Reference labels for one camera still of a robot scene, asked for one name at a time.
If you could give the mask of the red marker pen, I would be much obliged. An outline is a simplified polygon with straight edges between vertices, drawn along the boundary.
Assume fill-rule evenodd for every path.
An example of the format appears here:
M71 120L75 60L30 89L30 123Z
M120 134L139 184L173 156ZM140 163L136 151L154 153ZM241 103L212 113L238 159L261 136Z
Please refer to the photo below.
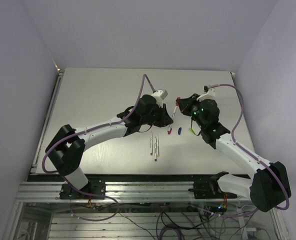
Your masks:
M175 104L175 107L174 107L174 110L173 110L173 113L172 113L172 116L171 116L171 120L172 120L172 121L174 120L174 117L175 117L175 114L176 114L177 108L178 108L178 104L176 103L176 104ZM168 126L167 134L168 134L168 131L170 130L170 128L172 128L172 123Z

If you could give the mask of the purple marker pen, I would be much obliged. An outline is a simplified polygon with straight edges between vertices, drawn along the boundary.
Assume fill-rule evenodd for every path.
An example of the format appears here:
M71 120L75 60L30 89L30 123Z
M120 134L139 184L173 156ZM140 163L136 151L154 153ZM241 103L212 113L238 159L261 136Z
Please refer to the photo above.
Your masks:
M150 132L150 155L152 156L154 153L154 136L153 136L153 132Z

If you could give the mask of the blue marker pen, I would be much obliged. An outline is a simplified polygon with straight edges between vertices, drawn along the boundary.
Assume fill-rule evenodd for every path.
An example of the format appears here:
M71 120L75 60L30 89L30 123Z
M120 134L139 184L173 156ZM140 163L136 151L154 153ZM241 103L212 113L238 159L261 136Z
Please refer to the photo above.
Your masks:
M158 140L157 137L154 137L154 161L158 160Z

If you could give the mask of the light green pen cap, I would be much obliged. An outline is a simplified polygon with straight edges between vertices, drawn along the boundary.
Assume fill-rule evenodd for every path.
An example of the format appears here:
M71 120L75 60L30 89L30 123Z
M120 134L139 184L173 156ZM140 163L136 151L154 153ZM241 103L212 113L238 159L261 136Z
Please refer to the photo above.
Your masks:
M189 131L190 131L191 133L193 133L194 135L196 134L195 131L194 131L191 127L189 128Z

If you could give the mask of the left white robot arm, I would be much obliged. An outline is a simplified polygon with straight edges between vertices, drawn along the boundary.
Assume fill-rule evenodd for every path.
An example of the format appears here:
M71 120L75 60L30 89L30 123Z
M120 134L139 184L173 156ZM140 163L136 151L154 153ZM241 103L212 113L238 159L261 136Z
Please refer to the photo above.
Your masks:
M105 141L138 133L144 125L163 128L172 124L164 103L167 94L164 89L144 94L134 106L97 126L62 126L47 146L44 157L50 159L56 172L73 186L72 192L77 198L86 198L91 183L80 168L84 152Z

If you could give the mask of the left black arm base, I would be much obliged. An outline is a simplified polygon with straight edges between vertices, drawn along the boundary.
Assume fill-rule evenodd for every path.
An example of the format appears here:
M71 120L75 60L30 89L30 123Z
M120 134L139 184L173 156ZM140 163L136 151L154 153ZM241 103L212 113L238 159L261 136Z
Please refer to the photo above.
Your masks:
M86 186L80 190L75 190L70 183L61 186L59 193L60 200L103 200L105 198L106 185L100 179L89 181Z

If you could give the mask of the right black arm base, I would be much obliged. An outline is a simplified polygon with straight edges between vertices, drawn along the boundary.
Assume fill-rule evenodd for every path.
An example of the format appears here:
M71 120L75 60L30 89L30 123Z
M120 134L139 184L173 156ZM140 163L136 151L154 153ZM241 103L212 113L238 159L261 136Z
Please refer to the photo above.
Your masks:
M220 177L224 177L229 173L222 171L209 178L208 181L195 181L192 188L188 191L193 193L195 199L236 199L237 195L230 192L223 192L220 190L218 180Z

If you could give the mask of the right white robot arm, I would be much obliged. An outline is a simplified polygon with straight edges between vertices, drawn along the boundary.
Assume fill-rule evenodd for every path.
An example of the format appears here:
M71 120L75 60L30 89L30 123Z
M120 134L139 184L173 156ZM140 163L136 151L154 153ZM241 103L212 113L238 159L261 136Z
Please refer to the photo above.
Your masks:
M197 123L199 135L206 144L228 156L248 175L248 178L237 177L226 171L213 175L208 186L212 197L232 193L251 200L262 212L278 208L281 203L286 204L285 209L289 207L291 189L286 167L279 161L270 162L238 143L219 122L220 110L215 100L193 94L178 98L176 105L183 115Z

